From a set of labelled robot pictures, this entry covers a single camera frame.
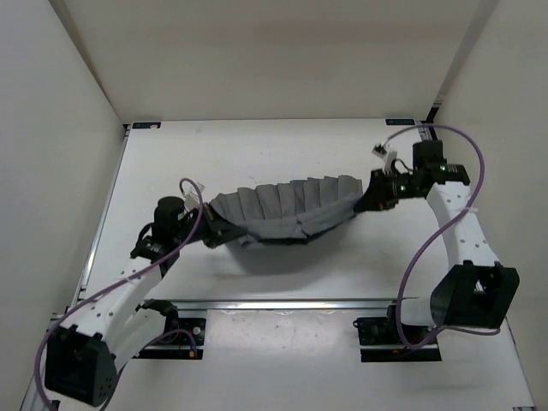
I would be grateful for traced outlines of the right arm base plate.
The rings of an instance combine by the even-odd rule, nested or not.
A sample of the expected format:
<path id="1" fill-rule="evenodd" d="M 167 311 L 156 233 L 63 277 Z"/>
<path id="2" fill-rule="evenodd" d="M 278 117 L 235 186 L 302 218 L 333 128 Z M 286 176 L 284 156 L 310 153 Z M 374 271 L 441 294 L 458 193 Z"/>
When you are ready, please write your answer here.
<path id="1" fill-rule="evenodd" d="M 362 363 L 439 362 L 442 356 L 434 339 L 420 349 L 406 348 L 396 322 L 389 317 L 360 317 L 353 321 L 358 331 Z"/>

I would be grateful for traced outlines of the grey pleated skirt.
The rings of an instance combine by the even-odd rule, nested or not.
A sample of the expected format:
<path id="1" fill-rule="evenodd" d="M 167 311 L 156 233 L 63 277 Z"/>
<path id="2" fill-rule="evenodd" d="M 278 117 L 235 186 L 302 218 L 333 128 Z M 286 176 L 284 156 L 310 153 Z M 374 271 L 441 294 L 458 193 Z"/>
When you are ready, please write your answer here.
<path id="1" fill-rule="evenodd" d="M 243 229 L 243 249 L 307 244 L 355 217 L 362 180 L 352 176 L 309 177 L 238 188 L 209 202 L 221 218 Z"/>

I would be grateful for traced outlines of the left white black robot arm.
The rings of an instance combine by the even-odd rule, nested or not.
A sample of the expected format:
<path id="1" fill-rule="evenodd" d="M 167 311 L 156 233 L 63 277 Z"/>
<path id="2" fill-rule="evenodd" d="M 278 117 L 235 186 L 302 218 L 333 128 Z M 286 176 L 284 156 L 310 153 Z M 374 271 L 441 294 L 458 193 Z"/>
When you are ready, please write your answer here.
<path id="1" fill-rule="evenodd" d="M 169 343 L 178 336 L 175 307 L 146 296 L 178 260 L 181 248 L 197 241 L 215 247 L 246 233 L 211 205 L 189 210 L 182 198 L 160 199 L 118 281 L 83 301 L 51 332 L 45 388 L 93 407 L 104 404 L 118 373 L 149 341 Z"/>

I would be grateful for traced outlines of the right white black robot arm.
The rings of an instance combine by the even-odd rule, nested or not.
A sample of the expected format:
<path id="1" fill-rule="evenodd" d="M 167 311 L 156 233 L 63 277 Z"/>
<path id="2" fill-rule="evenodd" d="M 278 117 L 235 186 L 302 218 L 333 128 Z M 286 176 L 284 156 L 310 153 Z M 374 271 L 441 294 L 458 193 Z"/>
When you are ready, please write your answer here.
<path id="1" fill-rule="evenodd" d="M 416 326 L 499 328 L 520 278 L 516 269 L 501 264 L 485 238 L 469 203 L 473 192 L 465 167 L 447 162 L 440 141 L 414 144 L 413 166 L 404 173 L 396 168 L 396 151 L 387 145 L 372 151 L 383 166 L 372 171 L 354 211 L 388 211 L 401 200 L 426 200 L 438 221 L 449 265 L 430 296 L 401 298 L 400 312 L 384 322 L 387 337 L 402 343 Z"/>

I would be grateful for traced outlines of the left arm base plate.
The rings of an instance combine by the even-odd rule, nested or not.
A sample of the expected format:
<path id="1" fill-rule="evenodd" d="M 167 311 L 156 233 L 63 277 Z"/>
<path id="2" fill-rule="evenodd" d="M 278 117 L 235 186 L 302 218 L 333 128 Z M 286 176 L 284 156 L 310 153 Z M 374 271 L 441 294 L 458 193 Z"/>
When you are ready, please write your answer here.
<path id="1" fill-rule="evenodd" d="M 177 319 L 166 323 L 160 340 L 143 348 L 139 360 L 202 360 L 205 348 L 206 311 L 178 311 Z"/>

